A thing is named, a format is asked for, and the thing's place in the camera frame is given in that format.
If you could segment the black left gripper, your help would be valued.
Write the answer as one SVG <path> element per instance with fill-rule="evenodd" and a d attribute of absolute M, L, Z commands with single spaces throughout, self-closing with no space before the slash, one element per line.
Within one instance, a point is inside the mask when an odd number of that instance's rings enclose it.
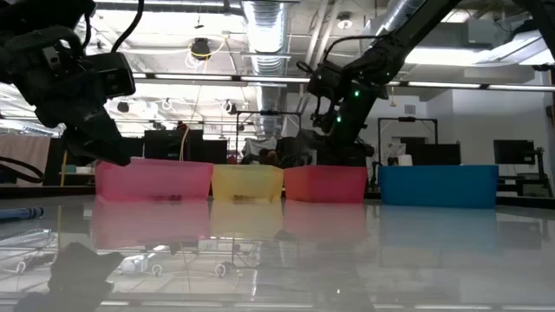
<path fill-rule="evenodd" d="M 104 110 L 107 100 L 135 92 L 123 54 L 86 55 L 80 38 L 63 26 L 18 36 L 3 32 L 1 81 L 18 89 L 42 124 L 66 125 L 64 144 L 80 164 L 130 164 L 123 137 Z"/>

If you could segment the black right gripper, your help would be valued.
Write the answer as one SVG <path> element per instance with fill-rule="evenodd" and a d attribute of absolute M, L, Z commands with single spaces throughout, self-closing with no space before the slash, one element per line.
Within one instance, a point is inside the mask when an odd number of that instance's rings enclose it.
<path fill-rule="evenodd" d="M 324 87 L 317 97 L 330 100 L 328 111 L 319 115 L 315 124 L 323 132 L 317 137 L 317 164 L 366 167 L 368 153 L 373 155 L 375 150 L 358 139 L 368 126 L 366 119 L 375 104 L 376 89 L 350 86 L 341 92 Z"/>

